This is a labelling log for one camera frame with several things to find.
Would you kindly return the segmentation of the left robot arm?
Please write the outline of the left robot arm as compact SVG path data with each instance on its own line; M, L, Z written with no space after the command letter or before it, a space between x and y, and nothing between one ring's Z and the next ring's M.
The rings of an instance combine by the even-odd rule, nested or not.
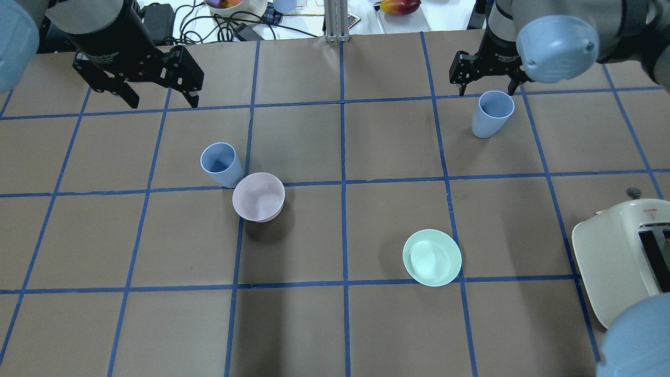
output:
M93 91L110 92L137 109L131 83L155 83L198 107L203 69L184 46L159 50L133 1L2 1L1 8L3 93L21 80L49 19L75 45L73 69Z

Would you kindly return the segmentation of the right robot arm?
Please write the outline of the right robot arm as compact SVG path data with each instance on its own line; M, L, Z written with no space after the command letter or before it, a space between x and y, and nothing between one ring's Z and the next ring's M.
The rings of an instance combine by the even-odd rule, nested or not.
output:
M637 61L668 89L668 1L493 1L476 53L458 51L450 83L463 96L486 76L524 83L559 83L593 64Z

